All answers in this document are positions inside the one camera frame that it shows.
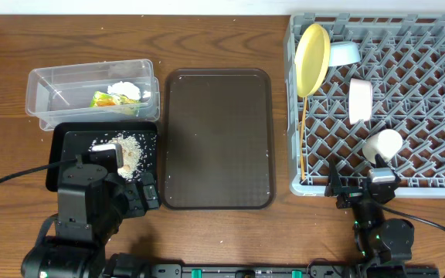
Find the white paper cup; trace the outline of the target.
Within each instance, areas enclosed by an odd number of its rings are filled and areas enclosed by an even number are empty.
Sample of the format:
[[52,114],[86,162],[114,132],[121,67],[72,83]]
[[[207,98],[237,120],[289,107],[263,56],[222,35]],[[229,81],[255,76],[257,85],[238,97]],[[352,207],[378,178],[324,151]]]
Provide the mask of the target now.
[[369,137],[362,147],[362,153],[373,164],[377,154],[384,161],[389,162],[401,150],[402,146],[403,138],[401,134],[393,129],[386,129]]

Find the rice and peanut scraps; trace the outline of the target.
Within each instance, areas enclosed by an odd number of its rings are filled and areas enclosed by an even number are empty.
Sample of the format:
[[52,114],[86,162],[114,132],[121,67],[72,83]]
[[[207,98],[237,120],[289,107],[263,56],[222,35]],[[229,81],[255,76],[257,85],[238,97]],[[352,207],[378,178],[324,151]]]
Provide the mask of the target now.
[[88,151],[97,145],[119,144],[122,148],[124,166],[117,170],[118,174],[128,181],[140,181],[141,173],[154,171],[156,166],[157,134],[155,132],[121,131],[115,134],[104,134],[96,137]]

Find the wooden chopstick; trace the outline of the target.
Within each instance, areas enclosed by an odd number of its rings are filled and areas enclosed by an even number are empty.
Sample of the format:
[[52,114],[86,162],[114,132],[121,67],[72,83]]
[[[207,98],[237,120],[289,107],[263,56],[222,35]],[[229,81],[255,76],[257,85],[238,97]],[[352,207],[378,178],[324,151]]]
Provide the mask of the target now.
[[301,135],[304,135],[307,115],[307,97],[303,98],[303,112],[301,117]]
[[304,181],[305,175],[305,163],[304,163],[304,154],[303,154],[303,145],[304,145],[304,135],[301,135],[300,129],[300,170],[301,170],[301,182]]

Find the white bowl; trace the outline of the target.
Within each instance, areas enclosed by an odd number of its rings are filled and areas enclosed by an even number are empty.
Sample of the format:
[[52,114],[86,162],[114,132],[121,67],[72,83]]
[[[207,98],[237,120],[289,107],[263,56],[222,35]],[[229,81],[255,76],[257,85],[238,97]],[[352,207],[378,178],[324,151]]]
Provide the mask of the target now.
[[351,125],[370,120],[373,104],[372,83],[351,79],[348,91],[348,118]]

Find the green snack wrapper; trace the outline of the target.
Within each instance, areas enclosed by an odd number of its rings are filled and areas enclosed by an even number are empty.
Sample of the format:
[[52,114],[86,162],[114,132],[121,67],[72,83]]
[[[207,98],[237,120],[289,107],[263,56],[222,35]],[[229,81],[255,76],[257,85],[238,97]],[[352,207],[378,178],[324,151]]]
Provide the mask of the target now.
[[111,95],[96,91],[90,102],[90,107],[109,107],[133,103],[139,103],[139,100],[128,98],[125,95]]

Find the white tissue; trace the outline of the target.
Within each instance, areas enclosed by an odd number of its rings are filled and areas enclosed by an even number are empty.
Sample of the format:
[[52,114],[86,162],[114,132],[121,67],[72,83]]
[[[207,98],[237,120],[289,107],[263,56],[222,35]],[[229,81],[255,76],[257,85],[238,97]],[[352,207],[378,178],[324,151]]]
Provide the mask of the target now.
[[140,89],[130,82],[120,81],[118,83],[114,83],[107,88],[107,93],[110,95],[124,96],[130,100],[141,99]]

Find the blue bowl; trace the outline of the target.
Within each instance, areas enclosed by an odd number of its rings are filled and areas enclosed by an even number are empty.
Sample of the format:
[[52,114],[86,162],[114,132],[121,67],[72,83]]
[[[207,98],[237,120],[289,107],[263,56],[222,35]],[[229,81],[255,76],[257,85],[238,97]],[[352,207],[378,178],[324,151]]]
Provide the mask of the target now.
[[344,66],[360,61],[360,52],[355,42],[345,41],[331,44],[329,66]]

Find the yellow plate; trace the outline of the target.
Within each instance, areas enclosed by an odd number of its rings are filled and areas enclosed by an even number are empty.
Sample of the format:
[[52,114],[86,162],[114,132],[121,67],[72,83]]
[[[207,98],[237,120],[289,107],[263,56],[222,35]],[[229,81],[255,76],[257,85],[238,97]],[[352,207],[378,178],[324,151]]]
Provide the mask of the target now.
[[299,97],[307,97],[321,86],[328,71],[330,53],[331,43],[326,29],[317,23],[308,26],[294,58]]

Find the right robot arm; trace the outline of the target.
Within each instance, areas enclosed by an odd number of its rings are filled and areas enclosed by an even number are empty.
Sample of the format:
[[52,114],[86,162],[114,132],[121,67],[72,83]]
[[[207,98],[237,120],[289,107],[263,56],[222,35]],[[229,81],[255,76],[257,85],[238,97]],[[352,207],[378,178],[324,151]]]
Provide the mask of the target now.
[[407,278],[405,262],[412,259],[414,226],[405,219],[387,219],[382,206],[396,197],[399,176],[380,155],[375,167],[358,186],[343,185],[335,161],[329,161],[327,197],[336,197],[338,209],[351,209],[353,230],[363,259],[341,272],[342,277]]

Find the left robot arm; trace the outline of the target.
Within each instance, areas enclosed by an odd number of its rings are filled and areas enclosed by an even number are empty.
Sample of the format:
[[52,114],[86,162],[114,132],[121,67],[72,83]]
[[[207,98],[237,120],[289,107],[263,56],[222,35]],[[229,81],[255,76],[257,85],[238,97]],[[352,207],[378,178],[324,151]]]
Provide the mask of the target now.
[[152,173],[127,183],[98,164],[67,168],[57,190],[58,212],[39,230],[35,246],[22,261],[24,277],[149,277],[151,267],[125,253],[107,258],[105,246],[124,219],[158,209]]

